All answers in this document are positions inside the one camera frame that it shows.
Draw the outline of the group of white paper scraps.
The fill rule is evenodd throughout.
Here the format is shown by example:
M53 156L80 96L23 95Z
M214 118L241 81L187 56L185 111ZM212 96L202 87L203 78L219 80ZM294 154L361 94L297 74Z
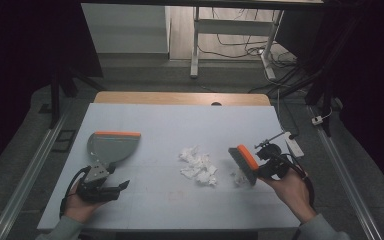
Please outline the group of white paper scraps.
M182 149L178 158L185 163L179 170L180 174L198 186L216 187L221 183L219 169L212 163L209 154L199 153L198 146Z

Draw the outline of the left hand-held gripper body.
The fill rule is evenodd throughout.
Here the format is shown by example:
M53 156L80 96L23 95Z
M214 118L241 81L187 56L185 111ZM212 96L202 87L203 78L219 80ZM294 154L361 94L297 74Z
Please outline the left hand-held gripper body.
M121 185L104 187L110 172L102 164L87 166L78 171L81 175L76 194L85 202L101 203L119 198Z

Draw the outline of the black floor bracket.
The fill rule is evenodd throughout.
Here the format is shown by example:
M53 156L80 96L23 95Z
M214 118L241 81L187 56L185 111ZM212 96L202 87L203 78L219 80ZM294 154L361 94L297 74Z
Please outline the black floor bracket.
M51 151L57 153L68 153L74 143L76 130L61 130L57 135Z

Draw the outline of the white power strip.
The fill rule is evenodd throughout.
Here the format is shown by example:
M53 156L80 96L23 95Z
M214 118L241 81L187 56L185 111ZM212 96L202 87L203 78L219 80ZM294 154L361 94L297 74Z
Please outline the white power strip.
M299 157L303 157L304 156L304 152L302 151L302 149L300 148L300 146L298 145L298 143L293 138L293 136L292 136L292 134L290 132L284 132L283 133L283 137L284 137L284 140L286 142L286 145L287 145L290 153L294 157L299 158Z

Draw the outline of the aluminium floor rail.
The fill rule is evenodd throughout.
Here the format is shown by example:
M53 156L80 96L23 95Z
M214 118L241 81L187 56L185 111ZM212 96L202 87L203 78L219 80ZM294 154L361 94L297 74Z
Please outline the aluminium floor rail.
M54 127L46 132L21 180L7 202L0 215L0 240L6 240L9 235L67 117L67 112L64 112Z
M333 138L333 131L328 135L323 126L329 122L332 123L331 117L335 116L334 112L322 116L323 122L315 125L321 143L330 159L334 171L341 183L343 191L357 217L359 224L366 236L367 240L384 240L382 233L376 223L373 215L370 212L366 201L360 193L357 185L354 182L353 176L344 162L344 158L339 152L337 144Z

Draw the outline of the white cabinet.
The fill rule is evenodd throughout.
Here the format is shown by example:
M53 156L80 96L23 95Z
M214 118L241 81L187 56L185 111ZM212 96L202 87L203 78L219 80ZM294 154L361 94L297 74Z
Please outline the white cabinet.
M98 53L169 52L168 7L97 3L81 6Z

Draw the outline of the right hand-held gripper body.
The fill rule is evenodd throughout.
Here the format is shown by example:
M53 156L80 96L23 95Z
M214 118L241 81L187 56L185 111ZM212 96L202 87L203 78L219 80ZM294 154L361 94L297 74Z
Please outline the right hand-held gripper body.
M255 149L258 149L258 151L264 150L267 157L266 160L263 160L256 155L260 161L265 161L264 164L259 166L259 168L263 167L267 171L268 177L263 179L272 179L273 176L281 179L287 174L289 170L289 160L282 154L281 148L278 145L272 143L272 140L281 135L283 135L283 132L275 135L270 139L266 139L255 146Z

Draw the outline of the dark curtain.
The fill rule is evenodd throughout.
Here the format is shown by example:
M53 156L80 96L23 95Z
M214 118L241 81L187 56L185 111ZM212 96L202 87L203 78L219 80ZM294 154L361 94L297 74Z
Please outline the dark curtain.
M348 25L342 10L286 11L276 41L312 74ZM340 119L384 173L384 0L367 0L327 79L343 104Z
M102 75L83 1L0 0L0 155L36 90L72 70Z

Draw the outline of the orange brush with grey bristles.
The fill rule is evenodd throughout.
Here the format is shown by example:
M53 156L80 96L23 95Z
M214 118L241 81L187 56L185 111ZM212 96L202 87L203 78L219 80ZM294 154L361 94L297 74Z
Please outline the orange brush with grey bristles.
M257 181L259 165L244 145L238 145L228 149L229 154L243 172L251 186Z

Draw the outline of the grey dustpan with orange edge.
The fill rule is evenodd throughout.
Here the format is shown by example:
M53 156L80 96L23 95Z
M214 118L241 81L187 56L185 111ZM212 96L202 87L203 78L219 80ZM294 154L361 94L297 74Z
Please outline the grey dustpan with orange edge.
M97 131L89 137L87 151L94 161L108 167L129 157L140 138L139 132Z

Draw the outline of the person's left hand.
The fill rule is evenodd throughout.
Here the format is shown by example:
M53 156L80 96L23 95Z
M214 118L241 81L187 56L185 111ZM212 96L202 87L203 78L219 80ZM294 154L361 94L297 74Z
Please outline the person's left hand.
M89 203L83 201L77 194L77 186L78 184L75 183L69 191L63 215L77 222L86 223L93 213L104 205L104 202Z

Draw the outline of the person's right hand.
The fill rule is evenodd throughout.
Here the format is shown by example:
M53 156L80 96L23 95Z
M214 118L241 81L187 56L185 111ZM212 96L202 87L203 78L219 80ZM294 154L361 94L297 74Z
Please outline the person's right hand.
M275 191L278 198L288 206L302 224L309 222L317 215L310 206L309 191L296 171L290 169L281 180L261 178L261 181Z

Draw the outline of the black metal stand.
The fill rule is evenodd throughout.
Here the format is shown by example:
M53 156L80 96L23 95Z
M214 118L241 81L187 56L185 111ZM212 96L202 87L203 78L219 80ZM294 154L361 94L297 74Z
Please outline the black metal stand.
M322 101L321 107L321 120L320 126L325 134L330 137L330 115L332 114L331 100L332 100L332 65L326 63L320 71L316 74L315 81L305 97L307 105L316 105Z
M74 79L78 79L83 83L86 83L98 92L106 91L106 88L103 85L99 84L91 77L84 75L77 69L72 67L56 67L51 74L50 81L51 103L49 105L43 106L40 110L40 112L51 114L51 123L49 125L50 129L54 129L56 127L61 116L60 91L63 91L64 94L69 98L76 97L78 94L78 89L74 83Z

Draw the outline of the white board mat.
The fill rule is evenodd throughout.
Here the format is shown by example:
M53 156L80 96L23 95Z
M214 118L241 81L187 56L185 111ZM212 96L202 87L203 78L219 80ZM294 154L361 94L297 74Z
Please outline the white board mat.
M51 230L74 174L91 163L87 140L96 131L141 135L137 149L106 181L129 184L116 201L100 207L88 228L109 231L260 230L293 228L298 219L265 183L238 186L228 150L271 139L286 143L271 106L92 104L89 106L46 209L38 223ZM216 167L216 184L201 186L181 171L179 155L196 147Z

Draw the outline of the white desk frame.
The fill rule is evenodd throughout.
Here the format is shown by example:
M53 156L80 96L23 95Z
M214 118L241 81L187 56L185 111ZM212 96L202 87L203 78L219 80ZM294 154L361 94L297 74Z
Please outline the white desk frame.
M248 35L267 38L264 49L259 53L268 80L275 80L276 76L271 67L269 55L274 43L275 36L283 15L282 10L274 10L271 22L260 22L250 20L222 20L204 19L200 17L200 8L193 10L193 48L191 54L190 77L198 77L198 41L200 34L222 34L222 35Z

